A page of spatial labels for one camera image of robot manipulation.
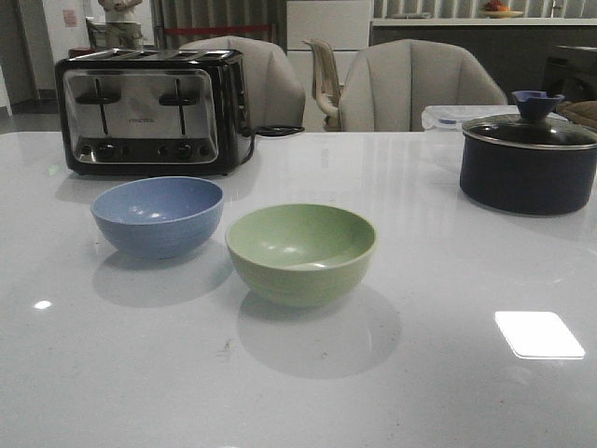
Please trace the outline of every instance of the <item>beige chair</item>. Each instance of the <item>beige chair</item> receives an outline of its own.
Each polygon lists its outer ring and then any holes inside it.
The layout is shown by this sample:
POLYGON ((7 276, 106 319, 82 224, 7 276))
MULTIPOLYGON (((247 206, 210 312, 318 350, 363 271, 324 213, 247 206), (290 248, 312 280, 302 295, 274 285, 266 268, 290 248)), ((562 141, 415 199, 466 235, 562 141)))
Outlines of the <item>beige chair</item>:
POLYGON ((505 104, 466 49, 404 39, 359 51, 340 98, 340 120, 343 131, 421 131, 428 105, 505 104))
POLYGON ((189 42, 180 49, 237 49, 243 54, 252 126, 302 126, 305 90, 290 61, 277 45, 225 35, 189 42))
POLYGON ((304 40, 311 48, 313 56, 313 82, 312 98, 326 118, 324 129, 326 131, 340 130, 340 102, 341 85, 338 81, 336 58, 331 46, 321 39, 304 40))

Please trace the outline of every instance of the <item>bowl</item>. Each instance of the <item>bowl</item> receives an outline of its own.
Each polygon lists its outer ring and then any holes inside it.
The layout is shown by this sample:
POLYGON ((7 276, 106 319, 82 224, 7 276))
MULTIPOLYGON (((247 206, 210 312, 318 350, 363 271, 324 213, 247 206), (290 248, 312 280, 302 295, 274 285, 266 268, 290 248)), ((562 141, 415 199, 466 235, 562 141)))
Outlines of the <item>bowl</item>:
POLYGON ((119 185, 91 205, 95 222, 118 250, 145 259, 190 252, 215 231, 222 189, 196 177, 153 177, 119 185))
POLYGON ((226 233, 232 263, 260 297, 296 307, 345 295, 365 276, 376 232, 340 208, 291 203, 256 210, 226 233))
POLYGON ((491 19, 511 19, 521 16, 524 14, 524 11, 486 11, 482 9, 480 14, 491 19))

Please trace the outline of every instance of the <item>gray chair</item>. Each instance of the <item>gray chair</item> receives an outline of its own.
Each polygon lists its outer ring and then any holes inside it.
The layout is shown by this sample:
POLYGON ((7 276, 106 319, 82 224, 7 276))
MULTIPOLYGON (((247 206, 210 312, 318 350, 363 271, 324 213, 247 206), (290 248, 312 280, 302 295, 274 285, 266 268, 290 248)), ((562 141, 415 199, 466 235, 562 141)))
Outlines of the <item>gray chair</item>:
POLYGON ((343 131, 421 131, 428 105, 506 104, 466 49, 404 39, 359 51, 340 98, 340 121, 343 131))
POLYGON ((252 126, 302 126, 305 90, 290 61, 277 45, 225 35, 189 42, 180 49, 237 49, 243 54, 252 126))

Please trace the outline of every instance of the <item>person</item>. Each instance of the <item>person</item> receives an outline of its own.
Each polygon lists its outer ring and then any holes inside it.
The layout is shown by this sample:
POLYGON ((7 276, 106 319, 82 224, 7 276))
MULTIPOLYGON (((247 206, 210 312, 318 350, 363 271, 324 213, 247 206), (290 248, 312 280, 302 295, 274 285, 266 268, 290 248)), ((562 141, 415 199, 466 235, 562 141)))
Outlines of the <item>person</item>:
POLYGON ((143 0, 98 0, 105 11, 105 44, 109 49, 142 49, 141 24, 134 9, 143 0))

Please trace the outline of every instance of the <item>pot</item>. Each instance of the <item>pot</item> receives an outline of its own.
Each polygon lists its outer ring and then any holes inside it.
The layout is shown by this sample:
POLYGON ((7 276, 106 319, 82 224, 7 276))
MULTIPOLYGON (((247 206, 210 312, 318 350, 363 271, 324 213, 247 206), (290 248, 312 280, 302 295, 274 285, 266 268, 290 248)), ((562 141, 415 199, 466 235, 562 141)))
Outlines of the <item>pot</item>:
POLYGON ((597 133, 546 118, 561 95, 513 95, 520 115, 463 123, 461 189, 479 203, 526 215, 560 215, 582 208, 595 177, 597 133))

